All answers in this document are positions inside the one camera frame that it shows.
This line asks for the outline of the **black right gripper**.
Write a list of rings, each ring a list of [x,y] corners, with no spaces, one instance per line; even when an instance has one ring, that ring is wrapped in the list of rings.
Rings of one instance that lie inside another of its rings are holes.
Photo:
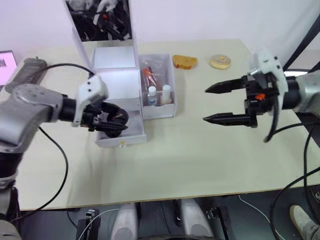
[[[204,92],[211,94],[230,93],[233,90],[245,88],[244,100],[245,114],[216,113],[203,120],[222,126],[246,126],[256,128],[257,116],[267,112],[273,113],[271,128],[275,129],[279,120],[279,90],[276,78],[272,73],[245,75],[242,78],[217,82],[208,87]]]

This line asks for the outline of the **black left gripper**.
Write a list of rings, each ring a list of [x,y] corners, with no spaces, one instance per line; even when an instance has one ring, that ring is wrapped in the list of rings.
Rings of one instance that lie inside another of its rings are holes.
[[[125,124],[102,122],[99,118],[102,112],[111,116],[126,116],[128,114],[124,109],[113,103],[102,102],[89,104],[83,110],[81,127],[88,128],[89,132],[122,132],[128,128]]]

